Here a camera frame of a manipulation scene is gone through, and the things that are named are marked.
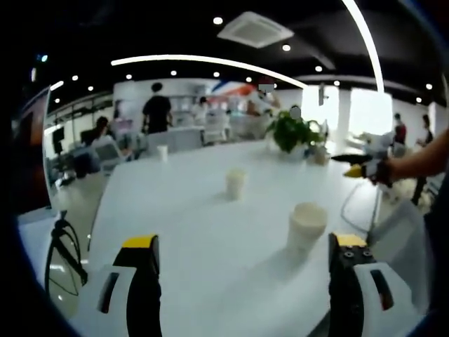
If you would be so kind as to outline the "person's right hand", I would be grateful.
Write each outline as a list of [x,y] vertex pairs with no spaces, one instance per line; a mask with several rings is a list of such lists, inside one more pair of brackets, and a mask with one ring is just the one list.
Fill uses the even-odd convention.
[[395,157],[387,157],[377,164],[376,181],[383,185],[391,185],[401,179],[401,160]]

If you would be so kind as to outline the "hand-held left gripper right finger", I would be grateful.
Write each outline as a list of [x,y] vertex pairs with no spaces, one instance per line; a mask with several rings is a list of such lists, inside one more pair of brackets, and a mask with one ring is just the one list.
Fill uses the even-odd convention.
[[421,322],[410,287],[354,234],[328,236],[329,336],[408,336]]

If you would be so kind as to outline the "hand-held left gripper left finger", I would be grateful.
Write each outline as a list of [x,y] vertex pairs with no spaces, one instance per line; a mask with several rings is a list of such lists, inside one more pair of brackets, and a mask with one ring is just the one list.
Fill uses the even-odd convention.
[[79,336],[161,336],[159,237],[127,239],[114,262],[91,273],[79,293]]

